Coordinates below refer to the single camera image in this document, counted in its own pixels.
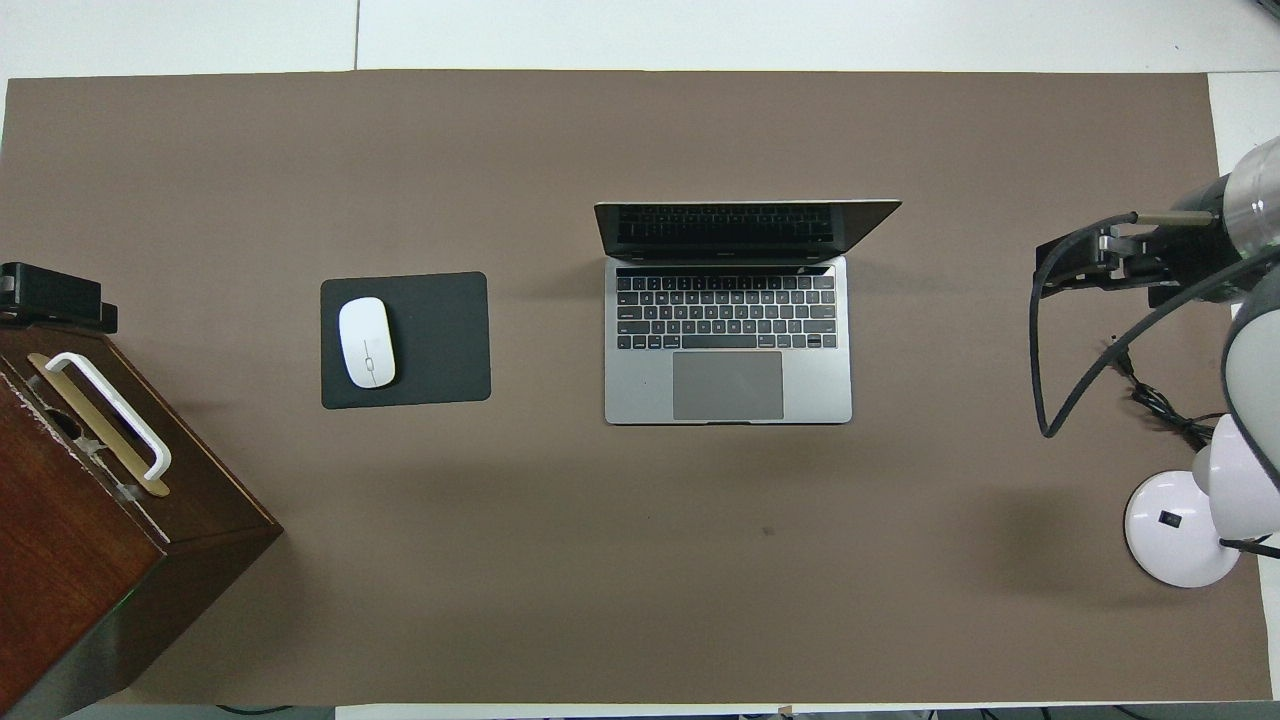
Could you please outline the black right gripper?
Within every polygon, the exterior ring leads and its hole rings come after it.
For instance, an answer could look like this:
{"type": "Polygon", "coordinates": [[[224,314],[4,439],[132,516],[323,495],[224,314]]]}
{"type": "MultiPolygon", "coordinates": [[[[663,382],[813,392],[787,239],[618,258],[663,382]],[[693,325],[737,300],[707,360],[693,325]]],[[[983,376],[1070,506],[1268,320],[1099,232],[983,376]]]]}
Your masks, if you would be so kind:
{"type": "Polygon", "coordinates": [[[1076,290],[1144,288],[1147,304],[1157,307],[1239,260],[1220,211],[1138,213],[1126,223],[1151,229],[1120,234],[1114,225],[1082,228],[1039,245],[1039,297],[1076,290]]]}

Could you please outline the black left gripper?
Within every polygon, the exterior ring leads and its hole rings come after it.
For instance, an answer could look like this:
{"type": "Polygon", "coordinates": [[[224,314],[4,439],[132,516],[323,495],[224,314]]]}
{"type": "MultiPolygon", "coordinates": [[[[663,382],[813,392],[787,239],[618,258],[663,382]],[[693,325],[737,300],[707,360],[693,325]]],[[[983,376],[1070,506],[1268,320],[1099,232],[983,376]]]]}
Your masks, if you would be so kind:
{"type": "Polygon", "coordinates": [[[96,281],[29,263],[0,263],[0,325],[36,322],[115,334],[118,307],[102,304],[102,287],[96,281]],[[54,309],[47,310],[44,300],[54,309]]]}

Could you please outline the grey aluminium laptop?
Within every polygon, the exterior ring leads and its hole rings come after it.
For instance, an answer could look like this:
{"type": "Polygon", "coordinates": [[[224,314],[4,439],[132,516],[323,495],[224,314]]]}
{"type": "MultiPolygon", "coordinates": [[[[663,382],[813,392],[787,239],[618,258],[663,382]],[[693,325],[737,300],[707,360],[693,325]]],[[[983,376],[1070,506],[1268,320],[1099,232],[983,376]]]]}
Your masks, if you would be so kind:
{"type": "Polygon", "coordinates": [[[850,421],[846,256],[900,205],[596,204],[608,423],[850,421]]]}

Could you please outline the dark wooden box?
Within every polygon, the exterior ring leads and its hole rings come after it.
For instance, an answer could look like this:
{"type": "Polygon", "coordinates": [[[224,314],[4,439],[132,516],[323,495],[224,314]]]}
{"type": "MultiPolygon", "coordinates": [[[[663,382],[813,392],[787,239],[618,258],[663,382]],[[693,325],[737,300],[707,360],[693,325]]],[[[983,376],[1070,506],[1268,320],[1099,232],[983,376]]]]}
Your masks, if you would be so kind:
{"type": "Polygon", "coordinates": [[[128,687],[282,533],[102,333],[0,325],[0,720],[128,687]],[[81,354],[172,451],[147,495],[28,361],[81,354]]]}

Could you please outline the white desk lamp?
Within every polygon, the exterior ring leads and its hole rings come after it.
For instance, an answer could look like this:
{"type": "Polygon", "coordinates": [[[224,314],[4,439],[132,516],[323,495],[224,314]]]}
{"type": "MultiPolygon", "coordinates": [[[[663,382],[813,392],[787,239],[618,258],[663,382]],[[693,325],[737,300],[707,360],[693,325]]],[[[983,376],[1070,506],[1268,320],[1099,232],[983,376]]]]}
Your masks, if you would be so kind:
{"type": "Polygon", "coordinates": [[[1280,489],[1235,418],[1225,414],[1189,471],[1161,471],[1132,493],[1126,547],[1149,577],[1176,588],[1224,579],[1244,553],[1280,561],[1280,489]]]}

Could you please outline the white computer mouse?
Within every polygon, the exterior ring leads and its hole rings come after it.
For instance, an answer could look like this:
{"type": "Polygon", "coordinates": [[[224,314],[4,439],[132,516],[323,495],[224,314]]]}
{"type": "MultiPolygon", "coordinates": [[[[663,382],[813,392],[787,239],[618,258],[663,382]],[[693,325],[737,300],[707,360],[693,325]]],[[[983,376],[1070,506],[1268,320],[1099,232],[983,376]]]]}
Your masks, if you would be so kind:
{"type": "Polygon", "coordinates": [[[365,296],[343,304],[338,337],[347,375],[357,388],[376,389],[396,379],[390,323],[380,299],[365,296]]]}

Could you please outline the black mouse pad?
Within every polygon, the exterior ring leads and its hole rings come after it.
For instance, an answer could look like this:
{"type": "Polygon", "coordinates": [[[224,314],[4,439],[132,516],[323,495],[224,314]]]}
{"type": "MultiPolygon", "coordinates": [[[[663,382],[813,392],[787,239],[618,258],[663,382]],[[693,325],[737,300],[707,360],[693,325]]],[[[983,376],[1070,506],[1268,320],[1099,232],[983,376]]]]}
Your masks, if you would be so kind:
{"type": "Polygon", "coordinates": [[[492,395],[488,282],[481,272],[329,279],[321,284],[321,401],[330,410],[483,401],[492,395]],[[338,311],[372,296],[387,306],[397,375],[357,388],[340,355],[338,311]]]}

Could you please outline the brown table mat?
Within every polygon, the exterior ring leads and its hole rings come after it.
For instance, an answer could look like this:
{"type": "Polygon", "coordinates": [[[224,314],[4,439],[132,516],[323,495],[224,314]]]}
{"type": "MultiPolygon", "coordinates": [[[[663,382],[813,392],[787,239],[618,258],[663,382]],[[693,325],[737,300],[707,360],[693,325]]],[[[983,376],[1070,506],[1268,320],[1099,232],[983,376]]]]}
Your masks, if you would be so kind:
{"type": "Polygon", "coordinates": [[[1114,373],[1062,430],[1036,247],[1219,176],[1201,74],[346,72],[14,79],[0,261],[285,529],[134,702],[1261,700],[1258,571],[1123,539],[1189,448],[1114,373]],[[612,427],[593,208],[901,199],[847,261],[855,416],[612,427]],[[492,395],[326,409],[321,284],[481,272],[492,395]]]}

